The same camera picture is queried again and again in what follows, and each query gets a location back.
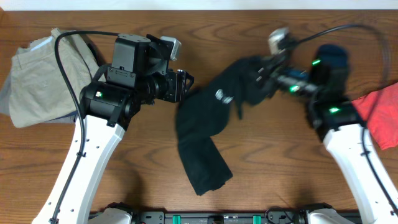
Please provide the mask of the black t-shirt with logo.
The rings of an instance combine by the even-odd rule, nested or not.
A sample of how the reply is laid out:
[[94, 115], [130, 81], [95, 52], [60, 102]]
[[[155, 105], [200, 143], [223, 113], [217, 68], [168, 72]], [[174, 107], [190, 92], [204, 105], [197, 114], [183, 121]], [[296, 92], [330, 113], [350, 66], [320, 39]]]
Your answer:
[[273, 84], [262, 83], [259, 72], [264, 67], [259, 55], [241, 58], [179, 104], [175, 117], [178, 153], [197, 195], [217, 190], [232, 178], [212, 136], [228, 124], [232, 103], [241, 118], [243, 103], [258, 105], [275, 93]]

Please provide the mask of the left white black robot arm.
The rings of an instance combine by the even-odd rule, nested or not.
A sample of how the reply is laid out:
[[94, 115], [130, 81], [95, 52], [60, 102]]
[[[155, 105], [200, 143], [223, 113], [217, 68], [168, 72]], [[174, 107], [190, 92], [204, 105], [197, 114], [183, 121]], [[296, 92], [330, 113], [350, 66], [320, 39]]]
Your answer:
[[180, 42], [173, 37], [116, 34], [113, 61], [100, 66], [92, 81], [73, 95], [77, 111], [73, 141], [57, 181], [35, 223], [137, 223], [116, 205], [97, 215], [90, 209], [104, 170], [142, 105], [160, 99], [182, 101], [193, 77], [172, 70]]

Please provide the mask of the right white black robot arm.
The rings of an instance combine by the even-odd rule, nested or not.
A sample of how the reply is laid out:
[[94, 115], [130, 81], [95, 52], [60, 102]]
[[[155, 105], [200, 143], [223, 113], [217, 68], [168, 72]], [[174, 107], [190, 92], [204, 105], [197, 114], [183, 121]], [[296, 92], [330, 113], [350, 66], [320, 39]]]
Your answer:
[[307, 100], [307, 119], [338, 164], [363, 223], [397, 223], [397, 189], [371, 140], [366, 122], [345, 94], [348, 54], [336, 45], [319, 47], [309, 72], [290, 65], [291, 50], [270, 44], [259, 82]]

